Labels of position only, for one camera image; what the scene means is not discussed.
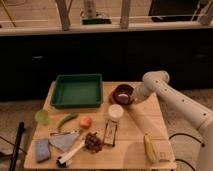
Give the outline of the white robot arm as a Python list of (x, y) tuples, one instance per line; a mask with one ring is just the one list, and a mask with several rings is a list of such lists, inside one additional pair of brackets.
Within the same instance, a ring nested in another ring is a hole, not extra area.
[(147, 72), (133, 89), (132, 98), (141, 103), (156, 93), (180, 112), (202, 136), (196, 171), (213, 171), (213, 110), (201, 105), (169, 85), (166, 71)]

